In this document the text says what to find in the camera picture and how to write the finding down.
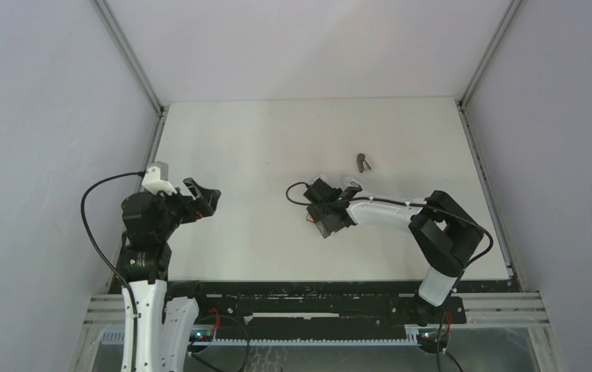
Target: gray wall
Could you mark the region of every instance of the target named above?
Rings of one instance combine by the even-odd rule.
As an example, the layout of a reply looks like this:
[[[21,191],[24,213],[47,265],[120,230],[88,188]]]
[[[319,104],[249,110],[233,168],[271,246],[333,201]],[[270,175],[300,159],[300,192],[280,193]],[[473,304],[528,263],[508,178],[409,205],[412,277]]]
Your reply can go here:
[[[592,370],[592,2],[526,2],[470,121],[525,282]]]
[[[106,269],[82,192],[138,170],[154,112],[88,0],[0,1],[0,371],[67,369]],[[112,255],[136,179],[88,203]]]

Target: gray floor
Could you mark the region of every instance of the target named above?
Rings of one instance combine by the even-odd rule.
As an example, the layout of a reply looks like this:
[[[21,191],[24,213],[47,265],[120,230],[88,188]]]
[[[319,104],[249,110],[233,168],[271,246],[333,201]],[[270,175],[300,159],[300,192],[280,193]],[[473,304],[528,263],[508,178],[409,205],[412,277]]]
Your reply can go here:
[[[222,370],[239,369],[243,347],[211,347],[200,355]],[[536,372],[526,329],[454,330],[449,351],[465,371]],[[120,370],[121,345],[101,346],[93,371]],[[184,370],[211,371],[195,360],[187,359]],[[435,356],[414,347],[311,346],[254,347],[247,372],[295,371],[435,371]],[[450,360],[442,358],[442,370],[457,371]]]

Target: white table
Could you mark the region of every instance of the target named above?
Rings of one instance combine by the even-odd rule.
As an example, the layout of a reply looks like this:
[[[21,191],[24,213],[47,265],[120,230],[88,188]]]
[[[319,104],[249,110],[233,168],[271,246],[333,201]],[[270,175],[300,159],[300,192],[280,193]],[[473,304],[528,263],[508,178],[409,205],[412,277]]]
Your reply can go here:
[[[359,174],[358,153],[372,171]],[[381,195],[446,191],[495,236],[452,98],[174,103],[156,159],[169,163],[176,186],[193,177],[222,191],[212,218],[170,238],[173,281],[423,279],[428,264],[410,234],[353,226],[323,239],[305,207],[284,197],[317,174],[337,187],[350,175]],[[498,243],[463,277],[507,278]]]

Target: metal corner post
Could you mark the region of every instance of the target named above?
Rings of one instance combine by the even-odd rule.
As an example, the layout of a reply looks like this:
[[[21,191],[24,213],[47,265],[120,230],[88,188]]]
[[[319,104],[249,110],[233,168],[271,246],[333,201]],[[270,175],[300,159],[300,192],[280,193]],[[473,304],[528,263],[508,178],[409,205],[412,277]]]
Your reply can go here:
[[[106,0],[91,0],[91,3],[95,7],[95,11],[100,15],[102,23],[105,25],[114,44],[118,47],[129,70],[134,75],[134,78],[139,83],[141,89],[143,89],[143,93],[145,93],[148,101],[150,101],[155,112],[157,112],[158,115],[161,115],[163,110],[161,102],[153,90],[150,80],[148,80],[146,72],[143,70],[139,59],[134,54],[134,50],[129,45],[129,41],[125,37],[125,33],[122,31],[118,20],[116,20],[111,7]]]
[[[463,97],[461,97],[459,100],[461,109],[464,110],[470,103],[470,99],[476,91],[481,78],[485,74],[487,67],[490,65],[490,62],[494,58],[494,55],[496,54],[497,50],[499,49],[499,46],[504,40],[506,32],[511,28],[511,24],[515,19],[515,16],[518,14],[519,10],[521,9],[521,6],[525,3],[525,1],[526,0],[511,0],[511,3],[508,5],[508,8],[506,8],[506,12],[504,13],[504,16],[501,17],[501,21],[499,22],[499,26],[497,26],[497,30],[494,31],[492,39],[490,39],[490,42],[487,44],[487,48],[485,49],[483,56],[481,56],[477,69],[472,74],[470,83],[467,85],[467,88],[465,88]]]

